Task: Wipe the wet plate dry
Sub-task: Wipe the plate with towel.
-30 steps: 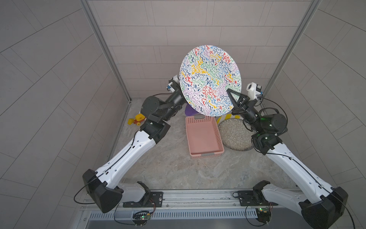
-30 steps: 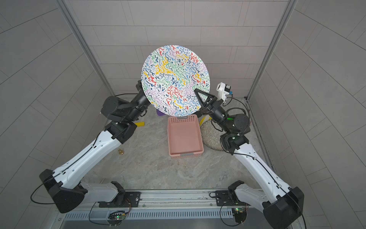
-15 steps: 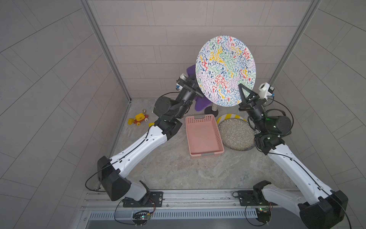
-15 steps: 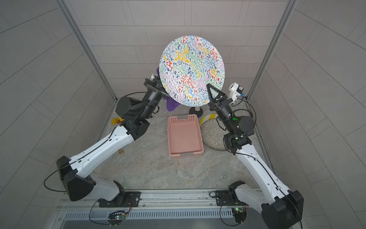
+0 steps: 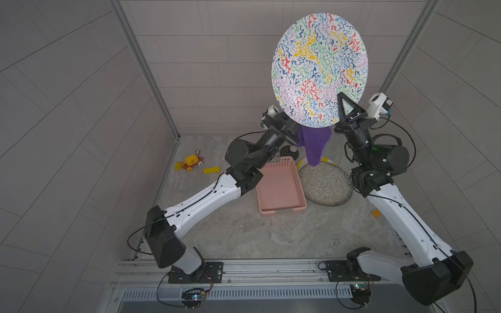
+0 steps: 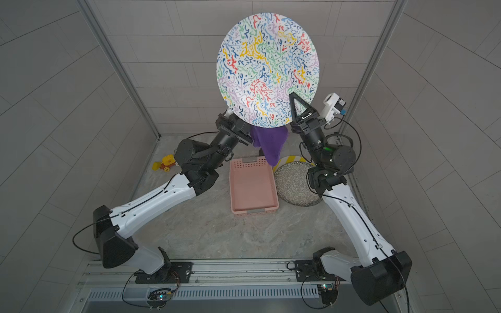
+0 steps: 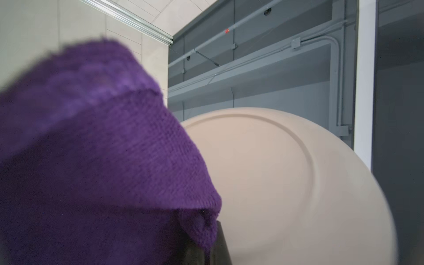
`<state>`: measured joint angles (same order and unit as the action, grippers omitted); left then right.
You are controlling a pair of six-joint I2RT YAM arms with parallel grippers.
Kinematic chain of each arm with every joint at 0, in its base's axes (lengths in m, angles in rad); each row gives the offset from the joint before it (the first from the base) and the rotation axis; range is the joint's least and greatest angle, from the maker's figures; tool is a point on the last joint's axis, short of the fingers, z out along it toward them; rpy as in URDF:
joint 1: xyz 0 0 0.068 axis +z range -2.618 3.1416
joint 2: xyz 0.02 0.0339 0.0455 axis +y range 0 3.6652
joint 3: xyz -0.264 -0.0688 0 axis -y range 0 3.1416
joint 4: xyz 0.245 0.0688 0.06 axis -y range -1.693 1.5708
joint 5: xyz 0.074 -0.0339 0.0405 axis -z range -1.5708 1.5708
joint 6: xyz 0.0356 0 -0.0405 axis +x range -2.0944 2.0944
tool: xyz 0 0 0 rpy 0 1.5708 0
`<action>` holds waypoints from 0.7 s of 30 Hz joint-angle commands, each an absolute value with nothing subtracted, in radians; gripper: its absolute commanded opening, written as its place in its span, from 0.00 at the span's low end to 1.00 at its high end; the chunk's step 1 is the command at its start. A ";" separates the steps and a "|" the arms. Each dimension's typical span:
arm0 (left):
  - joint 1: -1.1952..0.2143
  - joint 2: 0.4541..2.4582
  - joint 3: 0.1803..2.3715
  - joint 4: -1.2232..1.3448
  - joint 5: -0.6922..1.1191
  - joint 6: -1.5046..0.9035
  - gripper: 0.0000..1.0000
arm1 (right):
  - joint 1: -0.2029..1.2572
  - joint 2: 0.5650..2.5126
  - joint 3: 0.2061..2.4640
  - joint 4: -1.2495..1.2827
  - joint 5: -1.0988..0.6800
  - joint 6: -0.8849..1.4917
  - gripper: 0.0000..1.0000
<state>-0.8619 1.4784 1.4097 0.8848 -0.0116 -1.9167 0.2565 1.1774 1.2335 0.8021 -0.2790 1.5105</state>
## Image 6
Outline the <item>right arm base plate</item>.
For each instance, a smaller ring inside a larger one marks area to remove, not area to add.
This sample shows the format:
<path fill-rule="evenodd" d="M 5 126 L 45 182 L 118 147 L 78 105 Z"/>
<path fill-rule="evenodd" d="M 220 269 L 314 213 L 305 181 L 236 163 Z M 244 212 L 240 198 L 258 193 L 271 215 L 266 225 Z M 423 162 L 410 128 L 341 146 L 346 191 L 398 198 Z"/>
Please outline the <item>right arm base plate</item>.
<path fill-rule="evenodd" d="M 305 279 L 326 282 L 344 281 L 337 275 L 326 273 L 320 263 L 314 260 L 295 260 L 288 262 L 286 267 L 295 273 L 297 282 L 303 282 Z"/>

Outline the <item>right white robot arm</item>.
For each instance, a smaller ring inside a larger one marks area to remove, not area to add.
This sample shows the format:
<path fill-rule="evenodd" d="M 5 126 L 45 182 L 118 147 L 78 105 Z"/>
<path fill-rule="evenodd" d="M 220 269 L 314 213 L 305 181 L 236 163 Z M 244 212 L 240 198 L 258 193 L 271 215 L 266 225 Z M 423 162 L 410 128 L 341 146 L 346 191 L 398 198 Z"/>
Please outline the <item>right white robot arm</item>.
<path fill-rule="evenodd" d="M 299 134 L 314 163 L 307 172 L 309 190 L 319 196 L 335 213 L 356 250 L 355 258 L 333 248 L 317 251 L 313 256 L 314 275 L 319 279 L 337 276 L 352 284 L 366 305 L 374 305 L 400 290 L 407 289 L 412 260 L 396 251 L 380 234 L 357 202 L 346 176 L 353 172 L 361 155 L 354 141 L 348 145 L 330 143 L 340 133 L 324 134 L 332 120 L 343 120 L 345 101 L 332 93 L 318 112 L 296 93 L 291 93 L 292 132 Z"/>

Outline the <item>purple cloth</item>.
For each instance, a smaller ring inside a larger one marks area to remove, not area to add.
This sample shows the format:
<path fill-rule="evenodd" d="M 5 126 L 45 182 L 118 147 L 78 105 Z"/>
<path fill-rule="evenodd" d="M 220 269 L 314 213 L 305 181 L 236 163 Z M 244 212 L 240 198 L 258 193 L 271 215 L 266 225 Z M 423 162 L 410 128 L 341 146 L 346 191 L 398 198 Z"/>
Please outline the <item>purple cloth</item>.
<path fill-rule="evenodd" d="M 280 160 L 282 148 L 288 138 L 287 127 L 262 128 L 252 126 L 250 131 L 253 146 L 261 148 L 270 166 L 276 166 Z"/>

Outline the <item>yellow white striped plate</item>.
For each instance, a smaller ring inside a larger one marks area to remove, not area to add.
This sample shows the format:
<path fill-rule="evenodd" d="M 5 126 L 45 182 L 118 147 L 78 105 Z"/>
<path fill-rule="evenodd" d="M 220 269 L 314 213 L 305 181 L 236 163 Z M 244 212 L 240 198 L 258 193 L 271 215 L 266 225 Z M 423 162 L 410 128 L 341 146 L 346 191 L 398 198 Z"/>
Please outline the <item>yellow white striped plate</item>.
<path fill-rule="evenodd" d="M 285 164 L 289 164 L 292 162 L 305 162 L 308 164 L 312 164 L 302 156 L 285 156 L 278 161 L 276 166 L 273 167 L 273 172 L 276 172 L 280 167 L 284 166 Z"/>

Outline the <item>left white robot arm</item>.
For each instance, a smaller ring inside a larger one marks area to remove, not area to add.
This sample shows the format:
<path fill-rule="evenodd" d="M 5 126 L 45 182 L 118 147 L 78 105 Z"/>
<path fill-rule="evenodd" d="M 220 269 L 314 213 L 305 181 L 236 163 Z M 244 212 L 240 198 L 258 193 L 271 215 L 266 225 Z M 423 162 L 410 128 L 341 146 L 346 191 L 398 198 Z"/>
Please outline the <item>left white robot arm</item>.
<path fill-rule="evenodd" d="M 150 249 L 135 242 L 133 235 L 169 209 L 211 189 L 219 177 L 217 169 L 237 144 L 253 142 L 251 125 L 233 113 L 221 114 L 216 126 L 211 143 L 192 138 L 179 143 L 174 159 L 181 171 L 167 183 L 122 206 L 101 206 L 93 212 L 93 234 L 104 268 L 131 266 L 148 275 L 170 268 L 164 249 Z"/>

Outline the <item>grey speckled plate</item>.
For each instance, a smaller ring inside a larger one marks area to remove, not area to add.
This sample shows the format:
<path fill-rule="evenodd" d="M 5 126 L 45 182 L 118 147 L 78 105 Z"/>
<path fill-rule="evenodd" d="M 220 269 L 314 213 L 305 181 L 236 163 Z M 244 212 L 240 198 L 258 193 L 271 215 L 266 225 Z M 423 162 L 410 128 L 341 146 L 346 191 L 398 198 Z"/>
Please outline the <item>grey speckled plate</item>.
<path fill-rule="evenodd" d="M 310 207 L 319 204 L 322 199 L 311 192 L 307 174 L 313 165 L 294 161 L 279 167 L 275 173 L 275 186 L 279 198 L 294 206 Z"/>

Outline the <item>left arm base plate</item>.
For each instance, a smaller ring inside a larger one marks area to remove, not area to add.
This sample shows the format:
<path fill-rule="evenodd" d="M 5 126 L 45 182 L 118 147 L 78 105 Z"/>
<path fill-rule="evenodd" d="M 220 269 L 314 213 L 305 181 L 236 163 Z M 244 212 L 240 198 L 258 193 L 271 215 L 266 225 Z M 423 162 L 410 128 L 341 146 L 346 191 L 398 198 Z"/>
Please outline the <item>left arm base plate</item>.
<path fill-rule="evenodd" d="M 148 275 L 139 270 L 134 274 L 136 284 L 187 284 L 193 270 L 193 262 L 172 262 L 156 273 Z"/>

